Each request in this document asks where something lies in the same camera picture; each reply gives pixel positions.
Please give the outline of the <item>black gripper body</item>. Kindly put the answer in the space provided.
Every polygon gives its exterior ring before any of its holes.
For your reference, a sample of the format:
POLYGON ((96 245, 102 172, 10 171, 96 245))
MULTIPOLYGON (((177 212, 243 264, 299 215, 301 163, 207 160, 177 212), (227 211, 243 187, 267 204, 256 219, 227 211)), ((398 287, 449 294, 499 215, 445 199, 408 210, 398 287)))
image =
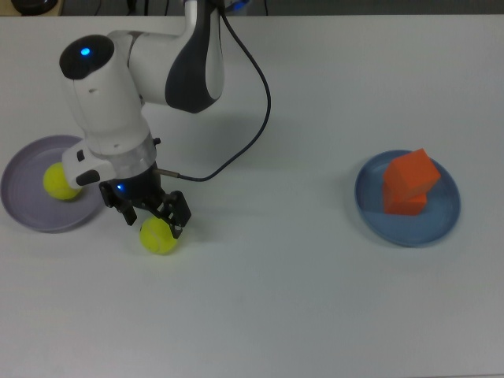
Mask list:
POLYGON ((114 205, 130 202, 134 206, 143 203, 159 208, 162 204, 165 191, 161 187, 161 176, 154 172, 158 167, 153 163, 146 171, 129 178, 115 179, 112 181, 114 205))

